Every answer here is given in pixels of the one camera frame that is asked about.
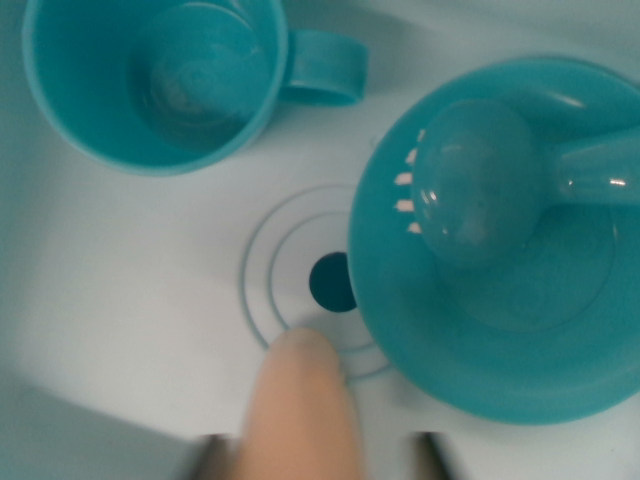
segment white sink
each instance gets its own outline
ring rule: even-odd
[[[24,1],[1,1],[0,478],[170,479],[199,435],[237,435],[264,354],[241,269],[276,205],[355,186],[408,107],[488,63],[570,55],[640,77],[640,4],[557,5],[291,0],[292,25],[369,45],[365,102],[281,105],[233,159],[146,178],[86,158],[47,125],[22,71]],[[640,396],[571,424],[518,427],[443,405],[392,369],[351,388],[377,479],[409,478],[403,441],[429,430],[449,433],[464,478],[640,477]]]

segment sink drain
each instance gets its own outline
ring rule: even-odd
[[[241,295],[249,325],[268,346],[280,333],[323,333],[352,378],[389,365],[366,328],[349,282],[347,233],[354,189],[322,187],[293,196],[257,228],[247,248]]]

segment plastic dish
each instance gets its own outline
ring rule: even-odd
[[[563,206],[532,239],[480,270],[439,264],[394,205],[410,186],[425,125],[454,101],[499,100],[548,143],[640,124],[640,92],[584,63],[527,59],[487,67],[407,112],[374,153],[349,232],[357,303],[389,359],[424,391],[520,424],[604,410],[640,387],[640,209]]]

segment concentric circle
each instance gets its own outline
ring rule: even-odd
[[[309,276],[318,260],[346,252],[354,188],[306,190],[277,206],[260,224],[247,248],[241,294],[258,340],[269,345],[283,331],[309,327],[322,332],[340,353],[350,378],[388,367],[359,310],[331,312],[316,302]]]

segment teal plastic mug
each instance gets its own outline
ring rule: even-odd
[[[357,103],[368,63],[351,38],[289,32],[279,0],[30,0],[23,50],[62,136],[149,174],[228,156],[260,133],[279,96]]]

